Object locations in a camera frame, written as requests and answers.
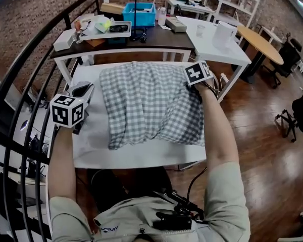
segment gingham cloth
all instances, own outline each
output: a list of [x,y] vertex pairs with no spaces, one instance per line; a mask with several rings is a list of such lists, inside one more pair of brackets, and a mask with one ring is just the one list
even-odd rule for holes
[[109,117],[109,149],[149,139],[204,145],[198,95],[186,85],[183,67],[131,62],[100,74]]

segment blue plastic box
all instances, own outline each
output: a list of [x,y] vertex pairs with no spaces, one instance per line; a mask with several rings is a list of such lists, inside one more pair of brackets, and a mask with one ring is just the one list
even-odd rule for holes
[[[156,9],[153,3],[137,3],[137,9],[150,9],[152,8],[150,13],[144,12],[140,13],[137,12],[136,15],[136,26],[137,27],[148,27],[148,26],[155,26],[155,19],[156,19]],[[131,21],[132,27],[135,24],[135,13],[134,11],[131,13],[130,11],[135,8],[135,3],[127,3],[125,9],[122,12],[123,20],[124,21]]]

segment wooden floor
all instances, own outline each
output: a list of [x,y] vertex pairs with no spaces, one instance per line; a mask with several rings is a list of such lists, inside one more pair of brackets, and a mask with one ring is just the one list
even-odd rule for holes
[[[250,47],[247,53],[252,59],[256,51]],[[160,54],[119,54],[97,57],[96,62],[161,61],[161,58]],[[225,73],[229,78],[233,73],[227,64],[208,63],[217,76]],[[260,70],[254,84],[238,80],[221,103],[238,145],[251,223],[250,241],[253,242],[296,235],[300,227],[298,216],[303,211],[303,133],[296,130],[297,141],[291,143],[292,135],[282,138],[283,124],[274,120],[283,109],[291,110],[292,101],[301,96],[299,86],[303,87],[303,76],[297,74],[280,79],[282,84],[274,90],[271,79]],[[174,189],[186,196],[190,181],[204,166],[205,163],[201,163],[182,172],[169,170]],[[85,170],[79,169],[78,174],[85,179]],[[203,206],[206,185],[207,175],[204,174],[192,188],[190,198],[199,206]],[[97,211],[81,182],[78,182],[77,195],[87,217],[93,218]]]

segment metal railing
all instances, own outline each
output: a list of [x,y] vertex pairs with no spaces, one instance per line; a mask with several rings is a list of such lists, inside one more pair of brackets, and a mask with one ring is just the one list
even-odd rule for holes
[[[19,73],[20,69],[22,66],[25,64],[27,59],[30,57],[30,55],[33,53],[35,48],[40,44],[40,42],[49,34],[50,31],[52,31],[62,20],[65,21],[65,30],[71,29],[71,19],[69,14],[73,12],[76,8],[78,8],[80,5],[82,5],[84,2],[87,0],[78,0],[69,7],[67,7],[64,11],[59,13],[56,17],[54,17],[50,22],[48,22],[39,32],[38,34],[31,39],[28,44],[23,48],[23,50],[19,53],[19,55],[16,57],[14,62],[11,64],[8,72],[6,73],[4,79],[2,80],[0,84],[0,107],[3,105],[5,101],[5,97],[13,84],[13,81],[15,80],[17,74]],[[97,11],[99,14],[99,3],[98,0],[94,0],[92,3],[90,3],[78,16],[84,14],[86,11],[88,11],[93,5],[96,6],[94,10],[91,12],[93,13],[94,11]],[[43,121],[42,129],[41,129],[41,134],[39,138],[39,149],[37,151],[29,149],[29,142],[30,142],[30,135],[31,131],[33,128],[33,124],[36,118],[37,110],[40,105],[41,98],[43,97],[45,93],[45,89],[56,69],[56,64],[53,65],[51,70],[48,72],[47,77],[42,84],[42,87],[40,89],[40,92],[37,96],[36,102],[33,106],[32,109],[32,114],[30,117],[30,120],[28,122],[28,127],[26,131],[26,137],[24,141],[24,145],[22,146],[21,144],[17,143],[16,141],[13,140],[13,136],[15,133],[17,121],[19,114],[21,112],[22,106],[25,102],[25,97],[28,94],[28,91],[38,74],[39,70],[41,67],[44,65],[45,61],[47,60],[48,56],[53,50],[53,44],[51,47],[48,49],[46,54],[42,57],[42,59],[39,61],[37,66],[35,67],[34,71],[32,72],[24,90],[21,96],[20,101],[18,102],[18,105],[16,107],[14,116],[12,118],[12,122],[10,125],[9,133],[8,135],[5,135],[0,132],[0,144],[5,147],[5,157],[4,157],[4,167],[3,167],[3,194],[4,194],[4,205],[5,205],[5,211],[6,211],[6,216],[7,216],[7,221],[9,225],[9,229],[11,231],[12,238],[15,242],[18,241],[17,236],[16,236],[16,231],[14,229],[13,222],[11,221],[11,216],[10,212],[12,209],[12,205],[7,204],[7,189],[8,189],[8,167],[9,167],[9,162],[10,162],[10,153],[11,151],[15,151],[19,154],[22,155],[22,160],[21,160],[21,202],[22,202],[22,213],[23,213],[23,218],[24,218],[24,224],[25,224],[25,229],[27,231],[27,235],[29,238],[30,242],[33,242],[33,236],[31,233],[31,228],[29,227],[29,217],[28,217],[28,212],[27,212],[27,205],[26,205],[26,162],[27,158],[30,158],[32,160],[36,160],[36,176],[35,176],[35,193],[36,193],[36,208],[37,208],[37,217],[38,217],[38,223],[39,223],[39,230],[40,234],[42,236],[43,242],[46,242],[46,236],[44,234],[43,230],[43,220],[42,220],[42,213],[41,213],[41,207],[40,207],[40,165],[43,164],[49,164],[49,158],[42,152],[42,145],[44,142],[44,137],[45,137],[45,131],[49,119],[49,108],[46,110],[46,115]],[[72,72],[76,69],[76,66],[78,65],[79,60],[77,60],[73,66]],[[57,86],[55,88],[54,94],[58,92],[58,89],[61,85],[63,76],[60,75],[58,79]]]

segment round wooden table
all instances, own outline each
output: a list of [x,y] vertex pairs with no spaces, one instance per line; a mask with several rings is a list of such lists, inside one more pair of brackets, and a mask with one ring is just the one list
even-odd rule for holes
[[278,51],[258,33],[244,26],[238,26],[238,32],[246,40],[245,44],[242,47],[243,51],[246,51],[249,44],[258,50],[251,64],[240,76],[244,81],[248,83],[254,82],[254,74],[259,66],[263,63],[265,58],[269,58],[271,61],[277,63],[278,65],[284,64],[283,58],[278,53]]

